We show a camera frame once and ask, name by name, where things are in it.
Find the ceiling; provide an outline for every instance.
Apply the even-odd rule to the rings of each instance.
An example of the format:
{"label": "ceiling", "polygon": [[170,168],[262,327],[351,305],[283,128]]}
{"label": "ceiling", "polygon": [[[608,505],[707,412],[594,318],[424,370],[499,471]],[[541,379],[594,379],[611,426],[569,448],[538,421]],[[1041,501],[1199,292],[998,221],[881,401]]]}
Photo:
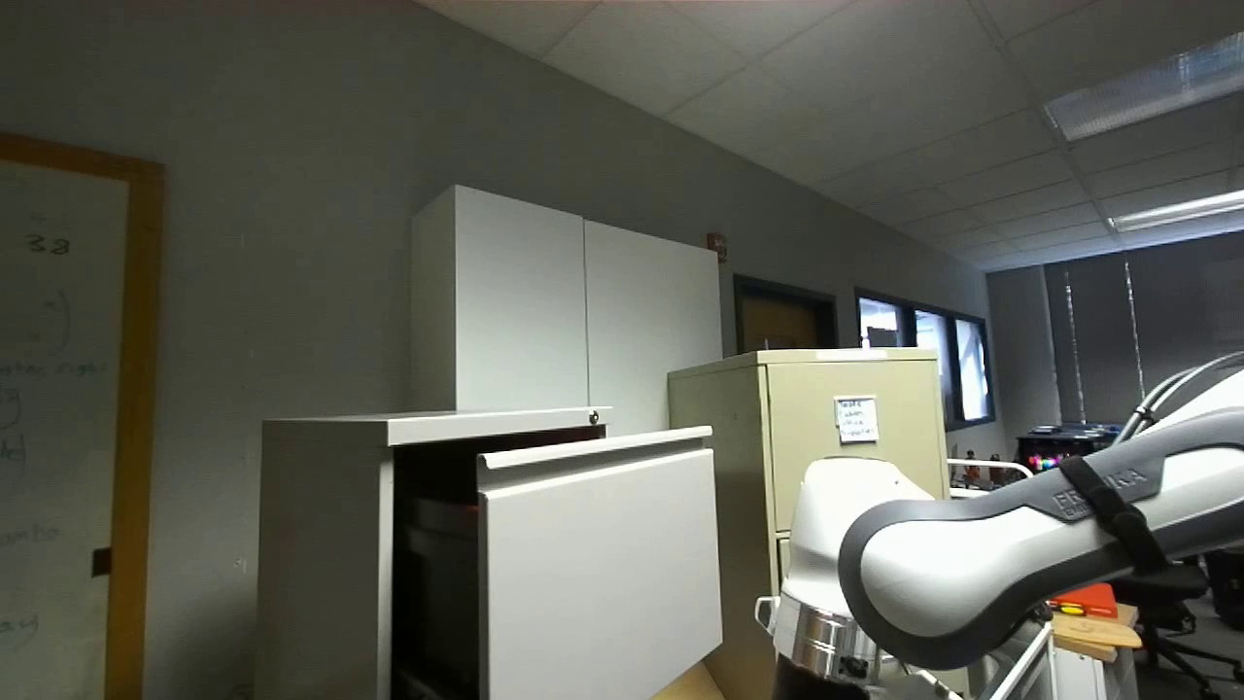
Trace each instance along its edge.
{"label": "ceiling", "polygon": [[975,266],[1161,238],[1244,185],[1244,93],[1060,141],[1041,99],[1244,28],[1244,0],[424,0]]}

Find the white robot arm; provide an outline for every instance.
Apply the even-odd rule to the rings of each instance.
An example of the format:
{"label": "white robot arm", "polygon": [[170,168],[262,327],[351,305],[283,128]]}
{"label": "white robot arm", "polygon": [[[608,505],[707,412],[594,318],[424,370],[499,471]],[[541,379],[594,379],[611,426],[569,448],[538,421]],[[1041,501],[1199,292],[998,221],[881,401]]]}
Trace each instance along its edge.
{"label": "white robot arm", "polygon": [[[1161,557],[1244,541],[1244,408],[1158,425],[1086,467],[1123,511],[1145,517]],[[858,680],[872,646],[923,667],[993,651],[1051,594],[1137,562],[1137,543],[1093,501],[1060,471],[973,501],[932,501],[892,464],[813,464],[789,576],[760,614],[780,671]]]}

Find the whiteboard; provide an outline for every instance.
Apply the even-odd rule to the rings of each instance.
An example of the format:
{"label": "whiteboard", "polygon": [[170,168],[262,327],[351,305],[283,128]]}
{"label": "whiteboard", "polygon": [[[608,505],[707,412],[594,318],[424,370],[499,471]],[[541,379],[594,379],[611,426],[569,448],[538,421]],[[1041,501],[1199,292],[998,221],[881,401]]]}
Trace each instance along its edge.
{"label": "whiteboard", "polygon": [[3,697],[138,693],[144,523],[133,517],[148,499],[138,439],[151,425],[142,395],[151,370],[133,370],[151,366],[151,343],[138,343],[151,338],[151,312],[133,301],[138,272],[151,278],[144,259],[156,259],[133,257],[142,221],[156,221],[138,219],[142,173],[127,159],[0,134]]}

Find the fluorescent light panel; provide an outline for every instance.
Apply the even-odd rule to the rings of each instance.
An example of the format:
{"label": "fluorescent light panel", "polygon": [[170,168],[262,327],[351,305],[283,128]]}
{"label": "fluorescent light panel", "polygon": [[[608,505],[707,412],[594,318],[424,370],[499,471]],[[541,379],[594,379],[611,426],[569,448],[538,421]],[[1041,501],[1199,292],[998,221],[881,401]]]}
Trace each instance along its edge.
{"label": "fluorescent light panel", "polygon": [[1235,90],[1244,90],[1244,32],[1116,82],[1054,95],[1041,108],[1067,141],[1090,141]]}
{"label": "fluorescent light panel", "polygon": [[1177,224],[1177,221],[1199,221],[1199,219],[1226,219],[1244,209],[1244,189],[1213,193],[1213,198],[1190,198],[1176,206],[1156,206],[1156,209],[1137,209],[1123,219],[1107,219],[1111,229],[1137,231],[1137,229],[1158,229],[1158,224]]}

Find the beige filing cabinet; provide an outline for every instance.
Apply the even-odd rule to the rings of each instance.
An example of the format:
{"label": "beige filing cabinet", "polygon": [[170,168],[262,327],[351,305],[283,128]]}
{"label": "beige filing cabinet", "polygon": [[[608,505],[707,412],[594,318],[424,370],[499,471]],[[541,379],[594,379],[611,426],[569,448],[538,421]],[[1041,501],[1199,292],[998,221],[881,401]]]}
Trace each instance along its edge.
{"label": "beige filing cabinet", "polygon": [[932,348],[760,348],[668,373],[672,425],[713,425],[723,557],[723,697],[773,688],[755,598],[780,587],[806,467],[863,456],[944,499],[944,412]]}

